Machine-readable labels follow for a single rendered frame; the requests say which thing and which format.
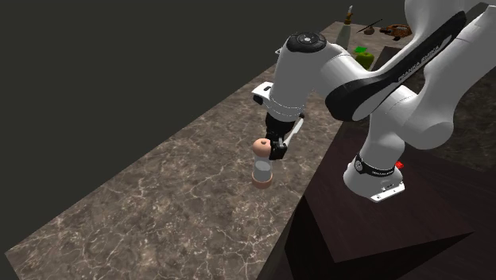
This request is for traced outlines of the green apple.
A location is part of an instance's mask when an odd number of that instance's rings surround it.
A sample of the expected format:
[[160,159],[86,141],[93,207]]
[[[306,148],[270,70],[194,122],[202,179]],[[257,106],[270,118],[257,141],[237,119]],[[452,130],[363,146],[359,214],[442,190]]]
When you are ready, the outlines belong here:
[[374,54],[367,52],[367,47],[363,46],[357,46],[354,50],[354,54],[355,60],[366,70],[369,70],[375,59]]

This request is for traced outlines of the pale bottle with brown stopper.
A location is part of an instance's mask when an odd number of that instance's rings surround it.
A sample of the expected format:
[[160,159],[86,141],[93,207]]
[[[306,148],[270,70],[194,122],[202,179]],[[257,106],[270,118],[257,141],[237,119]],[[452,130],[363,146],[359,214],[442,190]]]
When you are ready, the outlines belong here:
[[348,48],[349,45],[349,40],[351,36],[351,17],[353,15],[352,13],[353,6],[349,6],[348,11],[347,11],[347,16],[343,22],[343,26],[341,30],[339,31],[339,34],[336,38],[336,44],[341,46],[344,49]]

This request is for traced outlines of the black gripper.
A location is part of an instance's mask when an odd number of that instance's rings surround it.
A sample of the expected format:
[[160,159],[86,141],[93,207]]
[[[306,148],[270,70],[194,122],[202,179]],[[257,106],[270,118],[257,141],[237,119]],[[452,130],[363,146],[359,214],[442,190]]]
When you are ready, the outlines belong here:
[[270,161],[280,160],[285,156],[288,149],[288,145],[295,134],[297,134],[304,123],[304,115],[299,115],[299,120],[295,124],[292,122],[282,122],[275,119],[269,112],[266,113],[265,125],[266,125],[266,135],[265,137],[270,140]]

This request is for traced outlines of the tan and glass pepper mill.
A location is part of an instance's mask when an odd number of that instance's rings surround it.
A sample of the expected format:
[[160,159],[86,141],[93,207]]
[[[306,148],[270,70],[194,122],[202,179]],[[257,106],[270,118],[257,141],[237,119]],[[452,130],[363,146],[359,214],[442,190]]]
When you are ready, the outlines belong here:
[[258,189],[267,189],[273,180],[272,163],[269,159],[271,153],[270,140],[266,138],[257,139],[253,145],[254,169],[252,172],[252,183]]

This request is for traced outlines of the brown patterned basket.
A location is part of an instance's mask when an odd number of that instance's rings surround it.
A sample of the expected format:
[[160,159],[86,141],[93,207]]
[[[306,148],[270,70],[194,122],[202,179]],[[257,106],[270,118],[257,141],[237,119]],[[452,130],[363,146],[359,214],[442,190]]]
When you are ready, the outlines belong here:
[[412,30],[408,25],[401,25],[401,24],[381,27],[379,29],[379,32],[391,36],[393,38],[393,41],[399,41],[400,39],[404,37],[408,37],[413,34]]

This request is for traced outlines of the dark brown robot stand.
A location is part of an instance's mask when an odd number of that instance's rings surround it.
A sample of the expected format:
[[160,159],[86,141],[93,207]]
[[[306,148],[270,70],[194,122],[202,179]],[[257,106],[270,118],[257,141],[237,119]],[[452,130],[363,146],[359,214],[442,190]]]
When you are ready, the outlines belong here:
[[407,146],[406,189],[374,203],[343,183],[367,121],[345,122],[293,214],[290,280],[496,280],[496,68],[462,98],[452,138]]

